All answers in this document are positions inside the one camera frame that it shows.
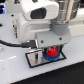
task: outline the screw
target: screw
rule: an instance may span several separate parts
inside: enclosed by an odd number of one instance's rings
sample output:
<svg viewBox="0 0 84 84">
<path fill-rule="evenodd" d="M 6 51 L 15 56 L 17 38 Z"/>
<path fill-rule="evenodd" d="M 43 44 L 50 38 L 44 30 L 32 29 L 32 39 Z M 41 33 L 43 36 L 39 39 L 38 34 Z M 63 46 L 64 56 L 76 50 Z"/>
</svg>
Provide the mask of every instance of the screw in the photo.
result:
<svg viewBox="0 0 84 84">
<path fill-rule="evenodd" d="M 14 15 L 13 15 L 13 14 L 12 14 L 11 16 L 12 16 L 12 17 L 14 17 Z"/>
<path fill-rule="evenodd" d="M 0 27 L 2 27 L 3 25 L 0 23 Z"/>
<path fill-rule="evenodd" d="M 62 40 L 62 38 L 60 37 L 59 40 Z"/>
<path fill-rule="evenodd" d="M 43 41 L 43 40 L 41 40 L 41 43 L 44 43 L 44 41 Z"/>
</svg>

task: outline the red object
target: red object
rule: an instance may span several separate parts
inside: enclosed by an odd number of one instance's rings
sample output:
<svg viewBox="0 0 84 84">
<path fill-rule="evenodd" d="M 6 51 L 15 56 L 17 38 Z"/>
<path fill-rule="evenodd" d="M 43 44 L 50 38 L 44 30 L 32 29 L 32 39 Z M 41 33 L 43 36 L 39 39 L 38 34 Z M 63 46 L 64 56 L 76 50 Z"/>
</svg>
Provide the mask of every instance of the red object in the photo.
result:
<svg viewBox="0 0 84 84">
<path fill-rule="evenodd" d="M 59 51 L 57 50 L 57 47 L 50 47 L 47 56 L 49 57 L 56 57 L 58 55 Z"/>
</svg>

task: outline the white table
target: white table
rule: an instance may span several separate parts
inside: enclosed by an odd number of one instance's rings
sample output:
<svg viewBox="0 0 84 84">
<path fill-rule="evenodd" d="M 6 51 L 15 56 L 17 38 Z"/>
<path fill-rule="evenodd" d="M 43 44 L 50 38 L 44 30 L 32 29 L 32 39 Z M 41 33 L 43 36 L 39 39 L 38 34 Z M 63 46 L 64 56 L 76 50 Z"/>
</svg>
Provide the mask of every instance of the white table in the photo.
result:
<svg viewBox="0 0 84 84">
<path fill-rule="evenodd" d="M 12 19 L 17 18 L 11 14 L 0 15 L 0 39 L 10 42 L 18 43 L 13 31 Z M 78 62 L 84 61 L 84 36 L 73 37 L 71 42 L 66 44 L 63 52 L 67 59 L 39 66 L 36 68 L 29 68 L 25 53 L 30 50 L 22 48 L 13 48 L 1 45 L 3 51 L 0 52 L 0 84 L 10 84 L 26 78 L 30 78 L 42 73 L 46 73 L 58 68 L 69 66 Z"/>
</svg>

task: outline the black cable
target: black cable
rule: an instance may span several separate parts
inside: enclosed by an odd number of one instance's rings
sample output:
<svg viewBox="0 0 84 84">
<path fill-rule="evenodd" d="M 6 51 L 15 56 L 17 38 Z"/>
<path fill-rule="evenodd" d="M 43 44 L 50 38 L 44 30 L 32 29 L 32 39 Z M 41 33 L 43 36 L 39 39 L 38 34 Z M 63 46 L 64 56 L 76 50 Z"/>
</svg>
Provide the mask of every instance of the black cable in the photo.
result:
<svg viewBox="0 0 84 84">
<path fill-rule="evenodd" d="M 8 42 L 0 40 L 0 43 L 9 47 L 37 48 L 35 40 L 31 40 L 29 42 L 22 43 L 22 44 L 12 44 L 12 43 L 8 43 Z"/>
</svg>

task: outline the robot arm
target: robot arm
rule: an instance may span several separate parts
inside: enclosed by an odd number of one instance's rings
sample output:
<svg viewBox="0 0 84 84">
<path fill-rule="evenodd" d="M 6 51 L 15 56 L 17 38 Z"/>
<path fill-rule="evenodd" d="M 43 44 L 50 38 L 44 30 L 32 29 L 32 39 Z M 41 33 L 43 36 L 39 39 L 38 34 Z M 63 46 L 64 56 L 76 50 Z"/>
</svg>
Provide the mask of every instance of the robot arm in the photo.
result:
<svg viewBox="0 0 84 84">
<path fill-rule="evenodd" d="M 79 1 L 39 0 L 33 2 L 31 0 L 21 0 L 22 13 L 19 15 L 17 28 L 19 42 L 24 43 L 37 39 L 38 48 L 68 43 L 71 39 L 68 24 L 71 19 L 76 17 Z M 47 13 L 44 11 L 39 13 L 39 9 L 42 8 L 45 8 Z"/>
</svg>

